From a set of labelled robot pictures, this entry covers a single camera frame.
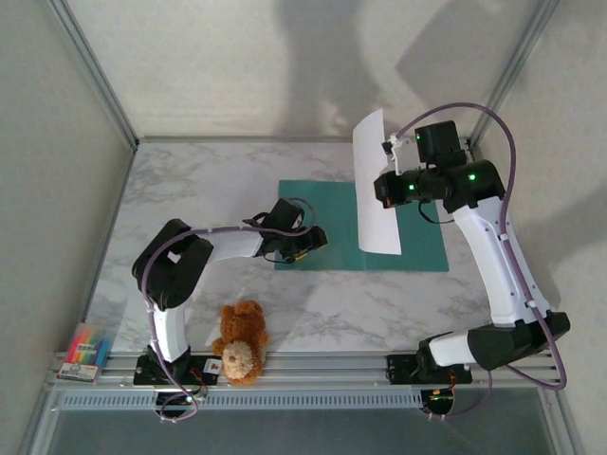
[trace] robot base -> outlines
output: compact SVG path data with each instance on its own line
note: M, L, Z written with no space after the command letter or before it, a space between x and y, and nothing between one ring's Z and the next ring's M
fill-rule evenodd
M167 364L169 371L174 378L187 389L197 389L200 387L200 380L196 375L199 374L202 382L206 386L216 386L217 378L221 373L221 366L216 367L217 362L207 369L216 368L216 373L205 373L207 361L209 359L218 360L221 365L221 357L217 355L191 355L190 349L178 358L175 362ZM158 358L154 350L148 346L148 352L141 355L137 361L135 375L133 377L134 386L171 386L165 373L158 364Z
M386 358L388 360L386 378L392 385L451 385L453 381L457 384L472 383L472 374L464 368L464 365L451 365L428 371L420 369L415 354L394 354Z

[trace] metal frame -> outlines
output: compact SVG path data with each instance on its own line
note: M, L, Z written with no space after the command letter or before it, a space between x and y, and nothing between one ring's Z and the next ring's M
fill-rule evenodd
M498 111L506 95L514 85L514 82L519 77L527 58L531 54L533 47L540 39L543 30L546 27L552 13L556 9L560 0L542 0L538 6L534 9L526 23L521 38L514 48L514 52L508 59L506 67L500 78L498 79L495 87L491 91L491 95L487 100L486 107L493 111ZM488 127L492 122L491 117L486 114L481 115L478 122L474 126L470 135L470 148L474 153L478 148L479 143Z
M419 408L422 389L441 387L390 385L385 377L388 354L394 353L267 353L264 374L258 382L237 388L220 377L217 386L210 387L202 410ZM62 411L157 409L158 392L175 388L135 387L133 377L139 355L113 353L98 384L92 385L57 380L64 359L64 353L57 353L46 376L39 421L32 425L36 429L31 432L31 439L24 441L21 453L46 453ZM515 365L543 380L559 378L548 353L519 360ZM487 387L486 374L479 367L472 367L472 377L472 384L457 387ZM493 378L495 388L534 387L506 369L494 371ZM558 397L552 391L539 393L555 450L559 454L571 453Z
M84 33L78 21L74 16L71 8L67 4L67 0L45 0L51 11L55 15L57 21L67 33L70 43L73 45L73 49L80 57L83 63L84 72L90 77L93 82L93 86L101 97L103 104L108 109L110 117L116 122L120 128L124 139L131 147L131 151L134 153L137 150L139 144L137 133L131 124L131 121L126 116L124 109L120 104L116 93L112 89L112 85L107 80L105 73L101 69L101 65L98 62L93 49L84 37Z

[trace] small box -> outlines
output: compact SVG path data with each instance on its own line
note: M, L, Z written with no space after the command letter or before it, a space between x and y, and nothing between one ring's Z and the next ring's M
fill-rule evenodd
M67 350L58 379L95 383L105 366L113 337L103 329L80 324Z

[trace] white paper sheet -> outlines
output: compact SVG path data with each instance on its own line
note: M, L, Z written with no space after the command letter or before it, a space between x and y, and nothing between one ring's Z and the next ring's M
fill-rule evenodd
M381 148L385 141L383 111L375 111L354 129L354 182L357 192L359 248L369 253L401 254L395 209L376 199L373 182L388 166Z

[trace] white wall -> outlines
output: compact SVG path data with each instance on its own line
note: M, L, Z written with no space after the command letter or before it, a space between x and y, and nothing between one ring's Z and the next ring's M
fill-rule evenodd
M130 152L44 1L0 14L0 453L83 312Z
M349 137L378 107L392 132L485 101L537 3L69 0L142 137Z
M607 2L561 0L500 110L519 149L512 212L544 294L567 312L565 390L590 454L607 447ZM506 169L501 132L484 156Z

